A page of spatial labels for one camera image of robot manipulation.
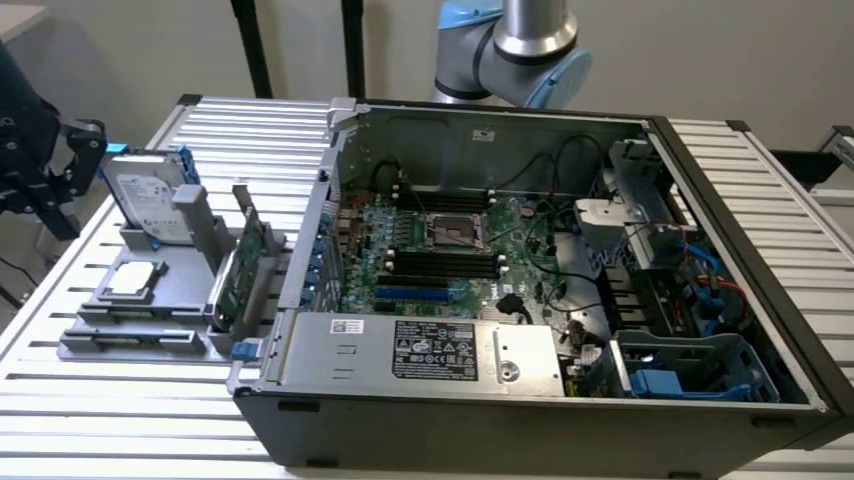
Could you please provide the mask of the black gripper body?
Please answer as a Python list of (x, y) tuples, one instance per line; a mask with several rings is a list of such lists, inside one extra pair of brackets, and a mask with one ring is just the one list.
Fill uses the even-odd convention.
[(1, 44), (1, 206), (13, 213), (63, 215), (60, 182), (48, 170), (59, 134), (59, 112)]

